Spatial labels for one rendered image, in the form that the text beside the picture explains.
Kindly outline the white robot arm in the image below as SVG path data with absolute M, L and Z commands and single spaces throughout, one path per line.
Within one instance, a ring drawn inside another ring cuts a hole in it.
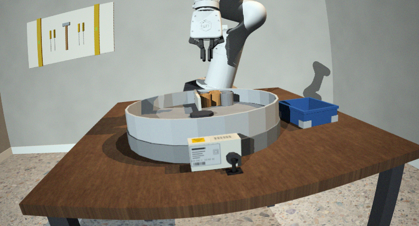
M 192 8 L 213 8 L 222 18 L 239 22 L 235 28 L 222 30 L 224 43 L 213 49 L 206 77 L 196 80 L 204 89 L 237 88 L 233 83 L 244 43 L 266 21 L 265 7 L 254 0 L 194 0 Z

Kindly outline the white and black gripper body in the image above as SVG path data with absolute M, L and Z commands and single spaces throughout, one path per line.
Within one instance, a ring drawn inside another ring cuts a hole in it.
M 190 37 L 219 39 L 222 36 L 220 11 L 213 8 L 197 9 L 192 14 Z

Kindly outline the blue plastic crate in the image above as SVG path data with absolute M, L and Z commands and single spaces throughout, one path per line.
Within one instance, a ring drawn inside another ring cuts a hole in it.
M 338 121 L 339 106 L 311 97 L 279 101 L 279 117 L 309 128 Z

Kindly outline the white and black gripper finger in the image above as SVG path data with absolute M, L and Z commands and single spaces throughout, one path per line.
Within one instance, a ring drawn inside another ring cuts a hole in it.
M 202 38 L 199 38 L 199 42 L 198 42 L 198 41 L 195 41 L 194 38 L 190 37 L 189 43 L 195 44 L 201 49 L 201 59 L 203 59 L 203 62 L 205 62 L 206 61 L 206 50 L 203 46 L 204 40 Z
M 214 38 L 210 38 L 209 41 L 209 48 L 208 48 L 208 61 L 211 62 L 213 59 L 213 49 L 218 45 L 224 43 L 223 35 L 219 38 L 219 40 L 214 41 Z

